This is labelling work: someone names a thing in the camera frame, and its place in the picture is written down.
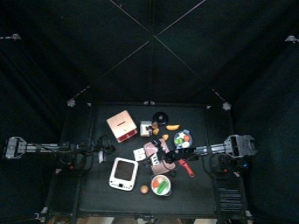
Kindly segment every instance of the pink box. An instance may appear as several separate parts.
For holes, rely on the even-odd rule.
[[[108,118],[107,124],[120,143],[138,133],[136,124],[126,110]]]

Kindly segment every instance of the orange fruit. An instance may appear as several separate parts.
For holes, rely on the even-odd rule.
[[[186,136],[183,137],[183,141],[184,141],[184,142],[190,142],[190,141],[191,141],[191,137],[186,135]]]

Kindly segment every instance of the egg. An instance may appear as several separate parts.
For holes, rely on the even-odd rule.
[[[142,187],[140,187],[140,192],[142,192],[142,193],[147,193],[147,192],[148,192],[148,187],[147,187],[147,185],[142,185]]]

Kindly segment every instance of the black object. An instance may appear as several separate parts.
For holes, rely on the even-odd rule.
[[[158,148],[158,152],[156,152],[158,160],[159,161],[164,160],[164,149],[163,149],[163,146],[162,146],[162,141],[155,137],[151,140],[151,143]]]
[[[159,126],[164,126],[168,123],[168,115],[164,112],[156,112],[154,114],[154,123]]]

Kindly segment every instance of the table surface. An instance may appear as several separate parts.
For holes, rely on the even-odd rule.
[[[127,110],[138,127],[138,134],[119,143],[115,139],[107,119]],[[152,137],[140,136],[140,122],[152,121],[154,114],[163,111],[168,117],[168,124],[180,124],[176,131],[160,128],[162,134],[168,134],[166,141],[170,150],[175,149],[174,135],[180,130],[188,130],[192,137],[192,146],[220,144],[231,135],[230,112],[222,107],[182,107],[182,106],[139,106],[139,105],[76,105],[70,110],[62,139],[76,142],[82,139],[96,140],[102,135],[108,135],[116,152],[99,163],[95,155],[92,169],[84,176],[79,196],[80,216],[143,216],[203,218],[215,217],[215,197],[211,178],[203,170],[202,159],[190,161],[195,177],[188,176],[178,162],[176,176],[164,175],[172,183],[170,196],[158,196],[150,190],[140,193],[140,186],[150,187],[154,175],[151,167],[139,165],[132,191],[122,191],[108,185],[108,178],[115,158],[135,159],[134,150],[143,148]]]

